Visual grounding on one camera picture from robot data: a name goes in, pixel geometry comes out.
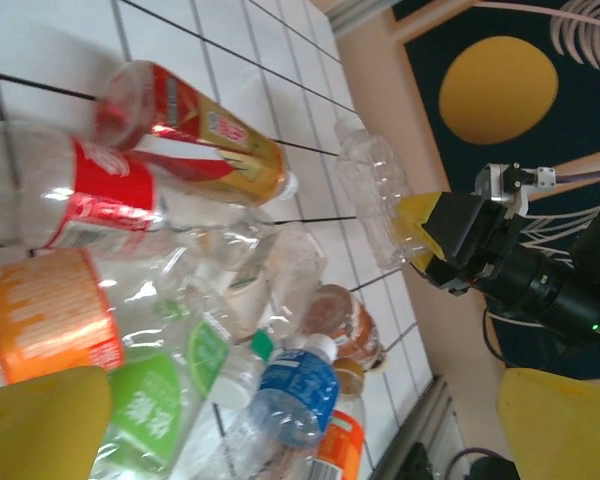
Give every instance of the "bottle cap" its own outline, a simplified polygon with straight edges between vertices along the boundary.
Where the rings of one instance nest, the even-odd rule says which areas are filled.
[[[260,357],[264,363],[267,363],[269,357],[271,357],[271,352],[273,352],[273,340],[271,340],[271,337],[267,332],[258,330],[251,339],[251,350]]]
[[[336,122],[334,129],[340,145],[342,145],[347,137],[356,130],[366,130],[364,123],[362,123],[362,120],[357,115],[347,115],[342,117]]]
[[[303,349],[309,350],[310,348],[322,351],[329,359],[329,363],[333,363],[338,356],[336,342],[331,337],[327,337],[321,333],[314,333],[307,339],[307,343],[304,344]]]
[[[287,181],[276,198],[278,200],[290,200],[296,193],[298,193],[298,177],[291,170],[287,170]]]

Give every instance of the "white bottle cap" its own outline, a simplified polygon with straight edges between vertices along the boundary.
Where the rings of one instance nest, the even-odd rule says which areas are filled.
[[[276,198],[278,200],[290,200],[296,193],[298,193],[298,177],[291,170],[287,170],[287,182]]]
[[[362,123],[362,120],[357,115],[347,115],[342,117],[336,122],[334,129],[340,145],[342,145],[347,137],[356,130],[366,130],[364,123]]]
[[[329,363],[333,363],[338,357],[338,346],[336,345],[336,342],[331,337],[327,337],[321,333],[314,333],[307,339],[303,350],[310,349],[316,349],[323,352],[329,359]]]

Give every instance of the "bottle label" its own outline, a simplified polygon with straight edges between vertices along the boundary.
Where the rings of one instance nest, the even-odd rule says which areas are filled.
[[[189,337],[187,363],[191,381],[202,398],[207,398],[227,356],[229,344],[207,321],[196,325]]]
[[[181,387],[173,361],[164,353],[129,361],[109,375],[111,423],[125,441],[165,466],[173,457],[182,418]]]
[[[111,308],[83,250],[58,250],[0,268],[0,366],[7,383],[123,364]]]
[[[336,410],[307,480],[357,480],[363,444],[364,430],[360,424]]]
[[[88,142],[74,139],[73,148],[74,189],[60,227],[45,247],[83,247],[113,235],[120,236],[121,245],[139,242],[155,216],[151,172]]]
[[[304,350],[288,350],[264,371],[260,390],[279,390],[299,400],[316,416],[320,431],[324,432],[340,384],[331,365],[317,355]],[[293,439],[281,440],[293,443]]]

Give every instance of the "green label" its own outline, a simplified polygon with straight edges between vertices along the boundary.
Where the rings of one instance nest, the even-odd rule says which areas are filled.
[[[166,464],[178,441],[181,388],[172,360],[158,353],[131,362],[109,376],[111,422],[131,442]]]
[[[200,322],[189,337],[187,361],[191,381],[202,398],[209,395],[227,355],[227,342],[206,321]]]

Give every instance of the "red label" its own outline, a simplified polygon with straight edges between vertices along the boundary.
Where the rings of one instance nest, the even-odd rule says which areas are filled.
[[[364,430],[360,424],[346,413],[334,411],[308,480],[357,480],[363,444]]]
[[[148,168],[87,142],[73,140],[73,147],[74,190],[58,232],[45,247],[81,247],[119,230],[146,231],[156,203]]]

